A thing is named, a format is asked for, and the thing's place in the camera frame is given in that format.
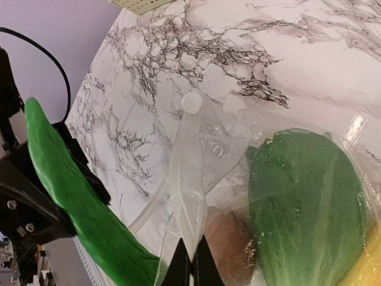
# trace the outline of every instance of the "green lettuce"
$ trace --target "green lettuce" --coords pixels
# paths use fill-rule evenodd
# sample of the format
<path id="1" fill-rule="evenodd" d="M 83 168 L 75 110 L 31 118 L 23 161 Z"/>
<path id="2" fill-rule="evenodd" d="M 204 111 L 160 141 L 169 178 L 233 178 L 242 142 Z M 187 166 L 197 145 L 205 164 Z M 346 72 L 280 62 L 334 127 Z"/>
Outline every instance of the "green lettuce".
<path id="1" fill-rule="evenodd" d="M 366 203 L 327 136 L 289 129 L 246 152 L 251 229 L 267 286 L 334 286 L 358 259 Z"/>

